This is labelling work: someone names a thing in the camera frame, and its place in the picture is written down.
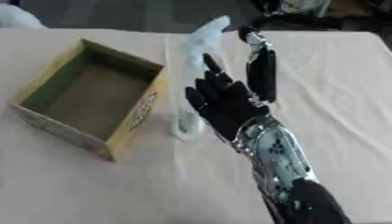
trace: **plastic bottle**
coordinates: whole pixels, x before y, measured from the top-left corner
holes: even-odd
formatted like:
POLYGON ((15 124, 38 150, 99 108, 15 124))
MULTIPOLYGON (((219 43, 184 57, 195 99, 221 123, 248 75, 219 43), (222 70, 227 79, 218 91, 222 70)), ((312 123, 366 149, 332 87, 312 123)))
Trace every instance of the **plastic bottle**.
POLYGON ((200 137, 205 128, 204 121, 185 98, 185 87, 194 86, 195 79, 204 77, 206 66, 202 54, 211 54, 218 65, 229 72, 225 67, 224 54, 221 50, 222 30, 229 24, 230 19, 227 16, 216 18, 190 34, 181 45, 181 51, 184 53, 184 71, 181 74, 181 81, 178 82, 178 92, 175 95, 178 97, 178 108, 171 126, 172 134, 180 140, 195 140, 200 137))

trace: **open box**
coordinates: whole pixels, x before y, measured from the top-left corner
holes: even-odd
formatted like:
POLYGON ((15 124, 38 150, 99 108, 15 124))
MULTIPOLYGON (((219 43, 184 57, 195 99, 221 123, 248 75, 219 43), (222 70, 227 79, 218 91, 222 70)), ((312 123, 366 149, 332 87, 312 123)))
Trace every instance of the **open box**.
POLYGON ((164 90, 162 71, 163 66, 83 39, 10 105, 34 127, 117 160, 164 90))

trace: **black robotic finger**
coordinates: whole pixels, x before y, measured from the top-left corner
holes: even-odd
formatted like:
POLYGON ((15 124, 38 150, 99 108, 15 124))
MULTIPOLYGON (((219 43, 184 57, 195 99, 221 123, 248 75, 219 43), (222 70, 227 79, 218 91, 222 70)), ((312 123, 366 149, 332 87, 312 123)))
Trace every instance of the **black robotic finger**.
POLYGON ((262 101, 273 102, 277 98, 276 55, 266 47, 247 67, 248 86, 262 101))
POLYGON ((215 75, 211 71, 205 71, 205 77, 206 81, 208 81, 208 83, 210 83, 210 85, 213 86, 218 93, 223 92, 230 84, 233 83, 233 80, 225 73, 215 75))
POLYGON ((199 112, 207 105, 203 94, 192 87, 185 88, 185 97, 192 107, 199 112))
POLYGON ((214 74, 220 74, 222 72, 222 69, 216 64, 215 60, 211 55, 208 53, 203 53, 203 60, 204 63, 206 63, 206 66, 213 72, 214 74))
POLYGON ((203 94, 207 102, 217 102, 219 100, 218 93, 206 80, 196 79, 196 89, 203 94))
POLYGON ((269 63, 266 67, 266 74, 269 76, 269 88, 267 98, 269 102, 274 102, 277 99, 277 56, 275 51, 269 51, 269 63))

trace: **table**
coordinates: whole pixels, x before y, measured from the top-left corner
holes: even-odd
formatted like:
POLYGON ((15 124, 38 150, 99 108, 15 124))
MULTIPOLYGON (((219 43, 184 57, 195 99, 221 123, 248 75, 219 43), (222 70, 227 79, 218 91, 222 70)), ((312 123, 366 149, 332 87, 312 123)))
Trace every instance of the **table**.
MULTIPOLYGON (((392 221, 392 58, 373 34, 266 32, 278 55, 274 115, 297 135, 318 178, 355 223, 392 221)), ((80 38, 170 68, 181 34, 0 29, 0 221, 46 223, 272 223, 250 164, 211 130, 171 136, 171 87, 119 163, 25 124, 7 100, 80 38)), ((249 48, 223 36, 232 76, 249 48)), ((178 73, 169 73, 173 81, 178 73)))

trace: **white table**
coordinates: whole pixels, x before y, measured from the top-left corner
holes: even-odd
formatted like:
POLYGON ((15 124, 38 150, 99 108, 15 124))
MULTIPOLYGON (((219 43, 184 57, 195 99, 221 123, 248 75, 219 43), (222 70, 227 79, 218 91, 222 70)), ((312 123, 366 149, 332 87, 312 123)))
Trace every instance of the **white table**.
MULTIPOLYGON (((368 33, 266 36, 278 55, 276 117, 297 135, 318 178, 354 222, 392 221, 389 50, 368 33)), ((175 46, 184 36, 0 30, 0 222, 272 223, 244 157, 211 131, 192 143, 171 136, 169 94, 117 164, 17 117, 7 100, 79 38, 170 67, 181 57, 175 46)), ((224 46, 233 76, 243 80, 248 47, 233 32, 224 35, 224 46)))

